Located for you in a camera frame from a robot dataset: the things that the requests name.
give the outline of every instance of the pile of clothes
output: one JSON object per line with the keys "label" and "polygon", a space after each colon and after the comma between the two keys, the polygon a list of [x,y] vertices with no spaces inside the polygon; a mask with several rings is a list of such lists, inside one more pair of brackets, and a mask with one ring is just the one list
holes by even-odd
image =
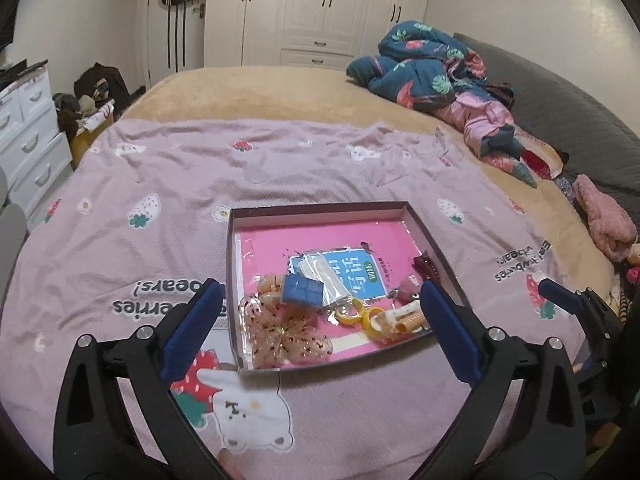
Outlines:
{"label": "pile of clothes", "polygon": [[487,82],[475,51],[417,22],[396,25],[378,50],[379,56],[352,61],[347,75],[373,94],[459,129],[480,160],[537,187],[520,160],[525,150],[514,135],[508,109],[513,92]]}

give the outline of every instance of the pink plush fabric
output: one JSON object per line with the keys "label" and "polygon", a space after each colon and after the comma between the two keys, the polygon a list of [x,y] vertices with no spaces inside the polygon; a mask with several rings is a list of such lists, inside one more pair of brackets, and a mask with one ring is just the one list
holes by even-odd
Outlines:
{"label": "pink plush fabric", "polygon": [[598,191],[586,175],[578,175],[574,191],[589,218],[593,243],[612,262],[624,260],[638,234],[627,212],[612,197]]}

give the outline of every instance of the door handle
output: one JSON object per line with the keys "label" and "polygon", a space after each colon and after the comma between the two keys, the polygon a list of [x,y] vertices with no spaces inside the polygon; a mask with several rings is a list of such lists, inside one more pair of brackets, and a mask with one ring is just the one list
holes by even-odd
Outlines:
{"label": "door handle", "polygon": [[33,151],[33,149],[38,145],[38,136],[40,134],[36,134],[35,137],[33,137],[33,139],[31,139],[29,142],[25,142],[22,145],[22,150],[25,153],[31,153]]}
{"label": "door handle", "polygon": [[43,174],[41,174],[36,180],[34,180],[34,184],[36,186],[42,187],[47,183],[47,180],[49,180],[49,177],[51,176],[51,165],[47,164],[47,169],[44,171]]}

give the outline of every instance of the box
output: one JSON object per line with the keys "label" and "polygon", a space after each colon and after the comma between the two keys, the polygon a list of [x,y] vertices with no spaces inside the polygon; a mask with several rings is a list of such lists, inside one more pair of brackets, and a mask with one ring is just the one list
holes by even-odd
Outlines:
{"label": "box", "polygon": [[[233,209],[229,216],[226,290],[230,341],[241,370],[256,368],[239,302],[245,295],[256,292],[261,276],[293,270],[303,253],[314,251],[326,252],[327,260],[354,296],[367,298],[369,304],[385,310],[392,308],[391,300],[386,298],[388,292],[407,275],[416,274],[413,258],[427,251],[440,273],[443,288],[457,304],[470,306],[427,227],[407,202]],[[430,333],[421,330],[389,344],[337,322],[321,320],[320,325],[318,330],[328,335],[334,351],[305,367],[384,351]],[[285,364],[278,369],[299,367]]]}

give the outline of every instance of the wardrobe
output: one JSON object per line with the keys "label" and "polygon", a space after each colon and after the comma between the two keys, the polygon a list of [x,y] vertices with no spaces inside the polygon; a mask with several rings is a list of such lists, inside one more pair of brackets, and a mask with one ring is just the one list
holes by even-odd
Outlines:
{"label": "wardrobe", "polygon": [[397,23],[422,21],[427,0],[207,0],[205,66],[345,70],[376,54]]}

